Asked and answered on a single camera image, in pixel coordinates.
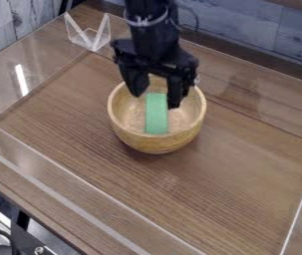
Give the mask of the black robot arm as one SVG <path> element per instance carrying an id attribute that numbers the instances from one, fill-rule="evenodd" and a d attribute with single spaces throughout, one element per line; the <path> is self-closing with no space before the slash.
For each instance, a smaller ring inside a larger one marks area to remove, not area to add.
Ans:
<path id="1" fill-rule="evenodd" d="M 197 68 L 197 59 L 179 45 L 176 14 L 173 0 L 125 0 L 131 36 L 111 42 L 129 93 L 139 97 L 145 92 L 149 75 L 164 78 L 169 110 L 179 107 L 195 85 Z"/>

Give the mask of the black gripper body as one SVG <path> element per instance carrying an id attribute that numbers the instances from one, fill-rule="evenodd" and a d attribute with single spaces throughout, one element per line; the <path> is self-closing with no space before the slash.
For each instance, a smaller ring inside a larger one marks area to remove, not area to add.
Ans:
<path id="1" fill-rule="evenodd" d="M 111 43 L 115 63 L 145 63 L 149 74 L 163 78 L 191 73 L 195 81 L 197 59 L 179 45 L 179 32 L 172 19 L 127 20 L 127 23 L 131 36 Z"/>

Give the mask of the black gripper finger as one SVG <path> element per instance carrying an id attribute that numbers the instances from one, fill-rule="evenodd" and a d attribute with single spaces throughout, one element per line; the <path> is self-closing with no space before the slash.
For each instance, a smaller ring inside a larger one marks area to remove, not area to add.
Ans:
<path id="1" fill-rule="evenodd" d="M 167 108 L 171 110 L 179 107 L 181 99 L 187 96 L 188 90 L 193 86 L 193 75 L 191 73 L 169 75 L 165 78 L 165 84 Z"/>
<path id="2" fill-rule="evenodd" d="M 139 97 L 149 86 L 149 65 L 119 62 L 123 80 L 133 97 Z"/>

